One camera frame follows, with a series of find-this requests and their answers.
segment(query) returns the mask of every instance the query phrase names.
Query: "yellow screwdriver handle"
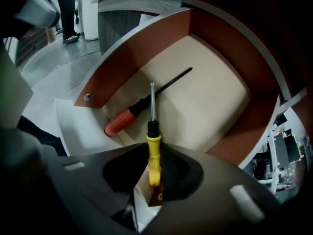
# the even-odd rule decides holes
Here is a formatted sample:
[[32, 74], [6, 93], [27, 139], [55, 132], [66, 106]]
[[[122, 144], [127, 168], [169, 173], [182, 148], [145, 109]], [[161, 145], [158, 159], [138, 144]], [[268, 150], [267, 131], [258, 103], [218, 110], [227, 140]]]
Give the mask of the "yellow screwdriver handle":
[[153, 187], [159, 186], [161, 182], [160, 140], [161, 136], [157, 138], [147, 136], [149, 145], [149, 183]]

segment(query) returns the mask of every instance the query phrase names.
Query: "shoe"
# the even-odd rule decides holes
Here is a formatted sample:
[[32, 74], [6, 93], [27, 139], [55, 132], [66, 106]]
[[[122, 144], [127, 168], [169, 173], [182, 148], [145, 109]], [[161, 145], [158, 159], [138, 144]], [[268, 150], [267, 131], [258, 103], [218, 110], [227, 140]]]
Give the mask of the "shoe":
[[66, 44], [69, 44], [69, 43], [73, 43], [73, 42], [76, 42], [77, 40], [79, 39], [79, 37], [77, 36], [71, 36], [67, 39], [63, 39], [63, 44], [66, 45]]

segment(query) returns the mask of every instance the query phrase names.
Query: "yellow screwdriver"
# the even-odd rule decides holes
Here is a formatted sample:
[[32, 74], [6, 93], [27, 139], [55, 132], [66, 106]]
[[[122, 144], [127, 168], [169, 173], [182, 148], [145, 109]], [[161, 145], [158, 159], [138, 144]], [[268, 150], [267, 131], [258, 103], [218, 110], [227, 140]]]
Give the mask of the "yellow screwdriver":
[[161, 135], [156, 121], [155, 84], [151, 82], [151, 121], [148, 122], [147, 142], [149, 145], [149, 183], [151, 186], [159, 186], [161, 181], [160, 166], [160, 140]]

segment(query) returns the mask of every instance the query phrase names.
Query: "gray floor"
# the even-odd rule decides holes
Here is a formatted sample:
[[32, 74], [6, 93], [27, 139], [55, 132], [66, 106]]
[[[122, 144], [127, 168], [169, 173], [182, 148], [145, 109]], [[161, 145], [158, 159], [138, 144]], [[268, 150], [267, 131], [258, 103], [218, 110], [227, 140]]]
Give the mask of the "gray floor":
[[77, 42], [63, 45], [62, 37], [59, 37], [27, 61], [21, 75], [29, 86], [33, 87], [42, 78], [64, 64], [99, 50], [98, 40], [89, 42], [81, 36]]
[[34, 55], [21, 72], [34, 92], [23, 115], [59, 137], [54, 99], [73, 99], [78, 86], [100, 57], [99, 42], [86, 42], [82, 37], [68, 45], [63, 45], [61, 38]]

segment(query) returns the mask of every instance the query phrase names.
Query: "screwdriver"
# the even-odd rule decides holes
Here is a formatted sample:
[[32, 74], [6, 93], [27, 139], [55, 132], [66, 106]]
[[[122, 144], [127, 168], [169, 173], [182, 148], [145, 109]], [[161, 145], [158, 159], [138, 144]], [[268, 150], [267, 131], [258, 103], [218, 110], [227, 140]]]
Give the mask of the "screwdriver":
[[[162, 91], [164, 91], [166, 88], [174, 84], [177, 80], [185, 76], [191, 70], [192, 70], [192, 67], [188, 68], [183, 73], [181, 73], [180, 75], [172, 79], [170, 82], [168, 82], [166, 85], [164, 85], [162, 88], [160, 88], [154, 94], [155, 98], [157, 98], [157, 96]], [[105, 134], [107, 134], [109, 137], [113, 137], [120, 131], [124, 130], [127, 126], [129, 126], [136, 119], [136, 117], [138, 117], [140, 112], [148, 108], [150, 101], [151, 101], [151, 95], [147, 96], [146, 98], [141, 98], [133, 106], [130, 106], [127, 109], [121, 111], [111, 121], [107, 123], [107, 125], [104, 128]]]
[[151, 82], [151, 121], [148, 122], [147, 142], [149, 146], [149, 184], [159, 186], [161, 181], [160, 140], [161, 135], [156, 121], [155, 84]]

